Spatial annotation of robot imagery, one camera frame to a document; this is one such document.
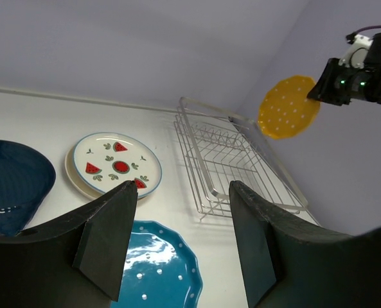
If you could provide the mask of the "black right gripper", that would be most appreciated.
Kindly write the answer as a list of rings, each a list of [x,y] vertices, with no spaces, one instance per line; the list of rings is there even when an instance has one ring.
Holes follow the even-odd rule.
[[[370,74],[363,69],[339,65],[338,58],[329,59],[308,99],[331,105],[349,105],[352,99],[366,100]]]

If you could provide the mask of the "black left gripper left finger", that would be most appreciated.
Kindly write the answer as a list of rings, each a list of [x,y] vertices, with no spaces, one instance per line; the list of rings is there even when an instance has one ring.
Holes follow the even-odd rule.
[[[120,297],[137,206],[126,181],[101,197],[0,236],[0,307],[109,307]]]

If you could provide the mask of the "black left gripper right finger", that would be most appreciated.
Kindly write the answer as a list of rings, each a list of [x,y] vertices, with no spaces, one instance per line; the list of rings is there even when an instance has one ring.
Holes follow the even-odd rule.
[[[381,307],[381,227],[328,230],[240,181],[229,197],[249,307]]]

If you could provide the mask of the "yellow polka dot plate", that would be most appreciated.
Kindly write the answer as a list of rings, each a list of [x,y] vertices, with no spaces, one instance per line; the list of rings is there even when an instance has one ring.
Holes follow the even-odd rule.
[[[258,110],[261,132],[273,139],[291,138],[306,130],[317,117],[321,102],[307,98],[315,81],[294,75],[279,81],[265,95]]]

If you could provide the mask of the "blue polka dot plate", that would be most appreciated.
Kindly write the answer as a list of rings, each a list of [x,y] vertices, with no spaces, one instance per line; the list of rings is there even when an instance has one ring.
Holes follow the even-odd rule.
[[[135,220],[119,299],[111,307],[194,308],[202,287],[197,257],[181,235],[156,221]]]

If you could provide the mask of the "cream pink branch plate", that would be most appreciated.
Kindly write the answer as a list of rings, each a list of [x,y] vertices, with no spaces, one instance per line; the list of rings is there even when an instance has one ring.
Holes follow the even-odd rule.
[[[64,170],[69,179],[69,182],[73,187],[83,196],[90,200],[95,200],[103,195],[102,192],[98,192],[88,186],[78,175],[73,163],[73,152],[74,147],[72,147],[65,155],[64,158]]]

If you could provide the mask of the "dark blue leaf-shaped plate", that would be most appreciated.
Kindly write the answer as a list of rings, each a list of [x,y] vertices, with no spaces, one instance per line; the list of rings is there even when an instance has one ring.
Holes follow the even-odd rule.
[[[0,235],[15,236],[54,186],[53,164],[39,151],[0,140]]]

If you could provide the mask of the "white watermelon pattern plate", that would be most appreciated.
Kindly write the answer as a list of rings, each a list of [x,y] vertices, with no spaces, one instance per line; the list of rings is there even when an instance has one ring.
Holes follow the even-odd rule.
[[[148,146],[120,133],[85,136],[75,144],[71,161],[81,181],[102,194],[133,181],[138,197],[144,198],[159,187],[163,175],[159,159]]]

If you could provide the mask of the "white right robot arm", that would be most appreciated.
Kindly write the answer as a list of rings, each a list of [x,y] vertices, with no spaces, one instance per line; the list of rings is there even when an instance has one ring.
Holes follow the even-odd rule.
[[[381,105],[381,32],[371,38],[361,33],[381,29],[369,26],[346,35],[350,45],[341,58],[330,58],[307,94],[308,99],[342,106],[353,99]]]

